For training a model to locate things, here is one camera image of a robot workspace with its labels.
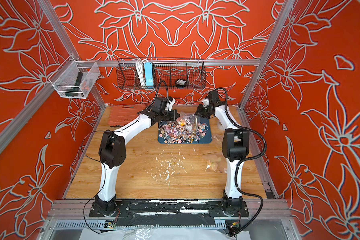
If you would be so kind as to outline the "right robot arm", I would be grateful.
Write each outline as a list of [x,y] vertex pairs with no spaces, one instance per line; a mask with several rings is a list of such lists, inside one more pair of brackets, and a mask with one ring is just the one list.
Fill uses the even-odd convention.
[[224,128],[222,153],[227,162],[227,181],[222,197],[222,211],[227,216],[233,216],[242,209],[242,163],[249,154],[250,135],[240,128],[229,110],[228,100],[221,100],[219,91],[226,92],[226,89],[217,88],[209,92],[198,105],[195,115],[206,119],[216,117]]

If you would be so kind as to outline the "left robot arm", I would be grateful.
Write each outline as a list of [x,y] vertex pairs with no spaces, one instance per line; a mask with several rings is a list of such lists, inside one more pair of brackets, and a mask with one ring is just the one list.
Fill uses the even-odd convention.
[[101,183],[90,211],[91,217],[110,217],[116,212],[116,182],[120,166],[127,158],[127,143],[156,123],[176,120],[180,114],[173,110],[175,102],[172,97],[157,97],[150,107],[138,113],[130,123],[118,130],[104,131],[99,148]]

